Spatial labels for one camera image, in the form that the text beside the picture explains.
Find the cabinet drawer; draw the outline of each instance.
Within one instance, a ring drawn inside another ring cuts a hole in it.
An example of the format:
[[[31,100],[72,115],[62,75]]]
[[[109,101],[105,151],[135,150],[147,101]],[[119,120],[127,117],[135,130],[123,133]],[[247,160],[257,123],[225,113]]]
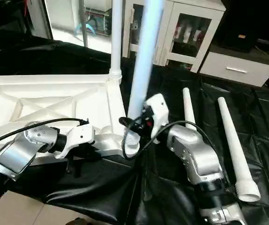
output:
[[[269,65],[209,52],[200,73],[261,87],[269,78]]]

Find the white cabinet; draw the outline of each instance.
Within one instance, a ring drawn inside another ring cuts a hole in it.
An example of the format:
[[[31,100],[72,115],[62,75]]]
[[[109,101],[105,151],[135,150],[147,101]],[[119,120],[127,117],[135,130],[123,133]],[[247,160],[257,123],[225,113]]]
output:
[[[269,65],[209,52],[200,73],[261,87],[269,78]]]
[[[123,57],[138,51],[144,0],[126,0]],[[197,72],[225,11],[220,0],[166,0],[154,64]]]

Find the black tarp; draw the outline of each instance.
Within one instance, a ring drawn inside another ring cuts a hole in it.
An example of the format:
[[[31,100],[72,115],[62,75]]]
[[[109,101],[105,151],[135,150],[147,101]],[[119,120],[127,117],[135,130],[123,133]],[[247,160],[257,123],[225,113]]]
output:
[[[104,53],[59,41],[0,34],[0,75],[99,74],[107,73],[109,67],[110,56]],[[123,59],[121,69],[120,88],[127,110],[134,63]],[[269,225],[269,90],[154,67],[148,97],[162,93],[170,121],[184,119],[184,87],[190,88],[196,124],[211,138],[234,185],[217,105],[218,97],[225,97],[262,195],[255,203],[240,202],[243,214],[249,225]],[[154,174],[155,167],[160,179]],[[79,160],[75,170],[80,176],[66,173],[66,163],[32,166],[11,190],[111,224],[202,224],[184,166],[161,144],[136,161],[127,162],[119,156]]]

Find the white plastic tube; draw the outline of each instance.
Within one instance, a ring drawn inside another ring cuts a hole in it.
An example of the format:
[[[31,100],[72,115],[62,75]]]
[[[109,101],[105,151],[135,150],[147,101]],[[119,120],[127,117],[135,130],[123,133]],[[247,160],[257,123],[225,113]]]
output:
[[[112,55],[109,78],[121,82],[122,0],[112,1]]]
[[[163,8],[164,0],[146,0],[127,115],[132,119],[137,118],[142,113],[149,86],[153,55]],[[126,154],[135,154],[140,147],[139,141],[140,137],[138,134],[129,132],[125,141]]]
[[[260,200],[261,194],[256,183],[252,180],[252,176],[231,115],[228,111],[226,101],[223,97],[220,97],[218,98],[218,102],[232,157],[233,168],[237,178],[236,190],[238,197],[244,202],[256,202]]]
[[[183,93],[183,106],[185,108],[185,119],[189,122],[195,123],[194,111],[191,101],[191,95],[189,88],[184,88]],[[196,127],[186,124],[186,127],[192,130],[197,130]]]

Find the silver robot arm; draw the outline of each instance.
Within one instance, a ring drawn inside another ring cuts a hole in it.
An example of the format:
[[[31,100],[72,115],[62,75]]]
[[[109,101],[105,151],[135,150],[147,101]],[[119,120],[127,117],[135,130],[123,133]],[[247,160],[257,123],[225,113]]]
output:
[[[0,198],[7,191],[8,181],[17,181],[38,152],[50,152],[55,158],[62,159],[72,148],[94,142],[94,130],[88,122],[71,129],[67,135],[59,131],[46,125],[31,128],[17,134],[0,149]]]
[[[152,118],[151,137],[168,124],[168,107],[164,97],[156,94],[146,101],[144,113]],[[213,225],[239,221],[247,225],[238,203],[225,187],[224,174],[214,149],[201,134],[181,125],[174,125],[160,134],[154,143],[166,143],[186,168],[187,178],[194,186],[202,218]]]

